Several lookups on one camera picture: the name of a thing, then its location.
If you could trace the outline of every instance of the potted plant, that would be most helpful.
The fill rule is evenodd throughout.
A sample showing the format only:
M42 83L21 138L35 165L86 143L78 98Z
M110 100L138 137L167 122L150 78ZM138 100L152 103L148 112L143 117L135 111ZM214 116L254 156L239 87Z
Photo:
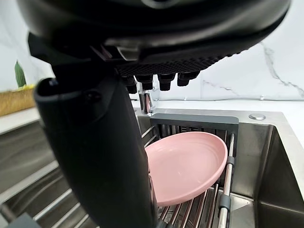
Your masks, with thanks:
M15 64L15 75L18 89L0 93L0 116L31 108L35 105L33 100L34 85L27 85L24 72L19 62Z

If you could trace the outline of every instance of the woven basket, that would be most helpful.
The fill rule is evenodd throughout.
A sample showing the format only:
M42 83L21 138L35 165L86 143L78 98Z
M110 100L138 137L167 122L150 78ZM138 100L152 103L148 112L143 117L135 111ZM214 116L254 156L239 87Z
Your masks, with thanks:
M0 116L34 106L33 88L0 93Z

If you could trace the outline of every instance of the stainless steel sink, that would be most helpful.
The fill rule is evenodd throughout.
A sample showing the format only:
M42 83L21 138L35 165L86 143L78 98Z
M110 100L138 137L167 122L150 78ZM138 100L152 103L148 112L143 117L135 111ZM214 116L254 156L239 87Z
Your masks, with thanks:
M252 120L247 111L156 109L156 113L235 116L239 119L236 165L231 189L231 228L304 227L304 150L281 113L264 112L265 120ZM135 110L141 132L150 119ZM204 130L220 134L216 129ZM153 131L143 138L155 140ZM8 221L27 212L42 228L96 228L82 209L54 160L38 123L0 135L0 205ZM210 223L210 207L216 186L206 193L202 215L196 224L201 196L193 200L189 220L183 226L218 227L218 206ZM176 214L179 228L189 202L167 209L164 220Z

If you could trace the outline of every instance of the robotic arm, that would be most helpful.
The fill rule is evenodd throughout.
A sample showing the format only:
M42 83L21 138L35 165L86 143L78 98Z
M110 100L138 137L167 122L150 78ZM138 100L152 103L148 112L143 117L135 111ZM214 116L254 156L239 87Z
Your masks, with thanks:
M32 56L56 78L34 98L73 192L103 228L154 228L156 200L128 96L169 90L269 35L290 0L19 0Z

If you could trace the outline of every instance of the green plant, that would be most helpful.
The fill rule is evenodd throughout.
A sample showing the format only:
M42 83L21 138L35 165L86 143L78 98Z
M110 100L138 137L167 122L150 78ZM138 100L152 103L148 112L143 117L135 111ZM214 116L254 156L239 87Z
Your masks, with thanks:
M15 75L16 75L16 81L17 81L18 87L23 87L27 84L25 81L23 69L20 66L20 64L18 63L18 60L15 64Z

